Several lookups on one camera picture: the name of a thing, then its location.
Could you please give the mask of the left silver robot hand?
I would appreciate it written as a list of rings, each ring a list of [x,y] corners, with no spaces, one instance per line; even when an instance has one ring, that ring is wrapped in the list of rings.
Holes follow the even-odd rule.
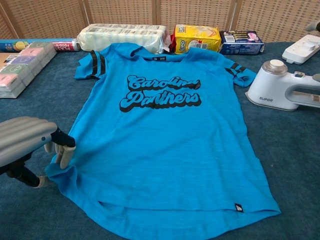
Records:
[[[64,170],[76,150],[76,140],[64,133],[55,122],[21,116],[0,123],[0,173],[32,188],[43,188],[49,178],[37,176],[27,167],[33,152],[44,147],[47,153],[56,152],[55,163]]]

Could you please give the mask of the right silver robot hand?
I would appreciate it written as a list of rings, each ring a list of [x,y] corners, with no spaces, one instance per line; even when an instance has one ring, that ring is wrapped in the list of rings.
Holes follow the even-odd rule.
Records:
[[[320,31],[320,21],[319,20],[315,20],[312,21],[311,23],[309,23],[306,27],[305,30],[307,32],[312,32],[312,31]],[[312,79],[319,82],[320,81],[320,74],[317,73],[315,75],[312,76]]]

